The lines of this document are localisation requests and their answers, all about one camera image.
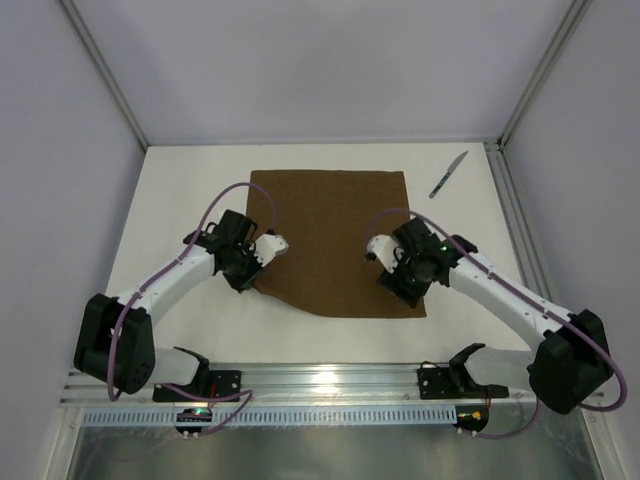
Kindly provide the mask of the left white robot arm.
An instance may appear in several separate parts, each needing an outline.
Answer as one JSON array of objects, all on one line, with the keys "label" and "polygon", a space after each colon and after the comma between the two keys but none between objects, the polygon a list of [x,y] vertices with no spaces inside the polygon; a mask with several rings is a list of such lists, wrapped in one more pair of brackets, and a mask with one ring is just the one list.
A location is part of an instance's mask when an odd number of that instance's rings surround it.
[{"label": "left white robot arm", "polygon": [[74,367],[107,386],[110,400],[154,388],[156,402],[203,401],[221,394],[209,360],[182,347],[159,348],[153,329],[201,283],[217,274],[232,290],[254,286],[264,269],[288,249],[286,240],[238,212],[225,211],[188,234],[184,249],[142,283],[115,296],[96,294],[84,310]]}]

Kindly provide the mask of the brown cloth napkin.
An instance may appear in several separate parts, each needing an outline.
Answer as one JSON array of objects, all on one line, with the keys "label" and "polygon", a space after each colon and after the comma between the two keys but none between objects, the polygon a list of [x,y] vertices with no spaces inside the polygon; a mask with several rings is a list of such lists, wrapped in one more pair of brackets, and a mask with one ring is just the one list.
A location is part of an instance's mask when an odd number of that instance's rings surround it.
[{"label": "brown cloth napkin", "polygon": [[376,234],[409,218],[403,172],[254,170],[246,214],[289,244],[255,289],[304,312],[334,318],[423,318],[379,285],[382,267],[365,259]]}]

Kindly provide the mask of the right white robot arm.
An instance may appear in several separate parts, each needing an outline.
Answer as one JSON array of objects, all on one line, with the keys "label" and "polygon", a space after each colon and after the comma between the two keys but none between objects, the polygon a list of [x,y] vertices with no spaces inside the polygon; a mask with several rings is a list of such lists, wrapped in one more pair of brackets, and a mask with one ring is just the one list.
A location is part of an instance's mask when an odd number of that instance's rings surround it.
[{"label": "right white robot arm", "polygon": [[529,390],[566,415],[614,374],[597,315],[574,313],[534,294],[459,235],[437,235],[413,218],[390,235],[371,237],[366,257],[383,267],[379,284],[410,307],[438,284],[473,300],[525,342],[525,351],[474,343],[452,357],[449,377],[463,396],[483,387]]}]

